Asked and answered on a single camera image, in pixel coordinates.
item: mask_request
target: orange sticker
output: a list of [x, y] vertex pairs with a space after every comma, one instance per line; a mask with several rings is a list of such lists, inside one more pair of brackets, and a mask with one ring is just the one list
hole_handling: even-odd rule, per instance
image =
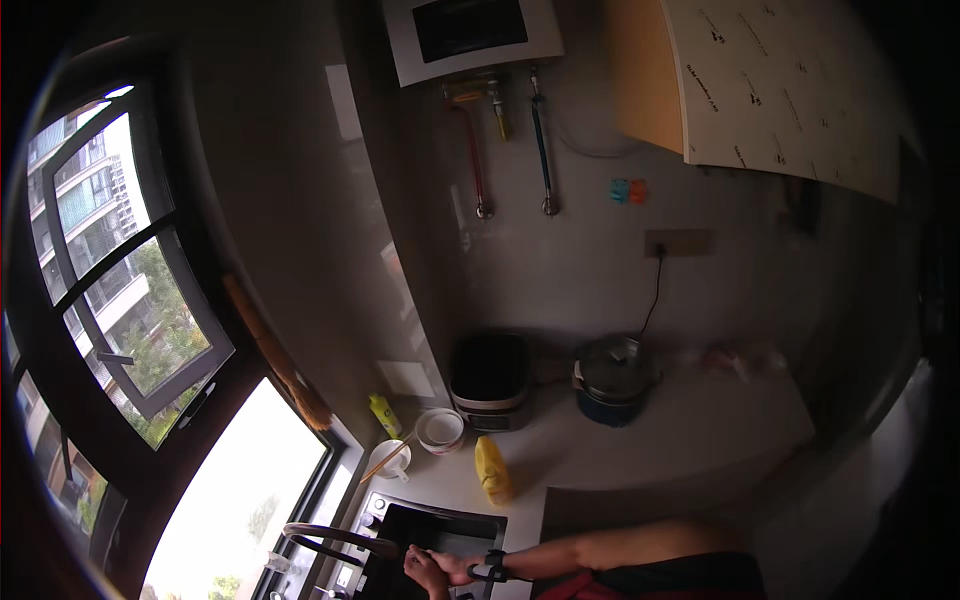
[[643, 204], [647, 199], [647, 182], [633, 180], [630, 182], [630, 204]]

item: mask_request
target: wooden cabinet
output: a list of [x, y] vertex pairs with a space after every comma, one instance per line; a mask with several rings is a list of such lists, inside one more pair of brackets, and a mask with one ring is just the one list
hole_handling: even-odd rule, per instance
[[891, 70], [839, 0], [608, 0], [616, 121], [690, 164], [895, 203], [923, 156]]

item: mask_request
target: countertop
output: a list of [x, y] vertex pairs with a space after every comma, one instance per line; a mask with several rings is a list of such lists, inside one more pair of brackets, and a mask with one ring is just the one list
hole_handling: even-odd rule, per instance
[[[529, 425], [490, 434], [514, 481], [515, 497], [509, 505], [493, 506], [480, 488], [473, 466], [475, 432], [468, 433], [460, 450], [446, 456], [412, 444], [409, 483], [374, 477], [359, 493], [503, 515], [508, 519], [503, 549], [510, 552], [540, 542], [548, 488], [648, 488], [768, 453], [785, 455], [814, 434], [786, 371], [747, 384], [695, 367], [674, 369], [664, 375], [636, 420], [622, 429], [587, 420], [568, 382], [535, 389], [532, 401]], [[492, 598], [525, 600], [530, 587], [520, 581], [497, 584]]]

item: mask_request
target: dish soap bottle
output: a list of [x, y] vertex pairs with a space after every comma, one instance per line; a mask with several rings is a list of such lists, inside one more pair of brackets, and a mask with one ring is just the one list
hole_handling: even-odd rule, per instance
[[370, 394], [370, 410], [376, 415], [376, 419], [380, 421], [390, 437], [399, 440], [400, 434], [403, 433], [403, 426], [400, 425], [400, 419], [396, 417], [394, 411], [390, 409], [387, 398], [380, 394]]
[[487, 493], [491, 504], [506, 504], [514, 497], [514, 484], [507, 473], [507, 465], [500, 456], [500, 450], [487, 436], [477, 439], [473, 450], [473, 462], [477, 467], [480, 485]]

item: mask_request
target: hand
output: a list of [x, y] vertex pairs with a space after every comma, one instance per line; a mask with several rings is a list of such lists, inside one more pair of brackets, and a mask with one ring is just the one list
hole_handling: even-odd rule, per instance
[[403, 572], [414, 580], [420, 587], [427, 590], [431, 597], [447, 595], [446, 589], [450, 582], [446, 573], [425, 552], [410, 544], [406, 556], [403, 557]]
[[472, 583], [474, 580], [467, 575], [467, 565], [468, 564], [483, 564], [484, 558], [470, 558], [466, 561], [456, 554], [444, 554], [441, 552], [434, 552], [433, 550], [427, 550], [434, 561], [437, 562], [437, 565], [444, 570], [447, 577], [450, 579], [450, 584], [452, 586], [465, 586]]

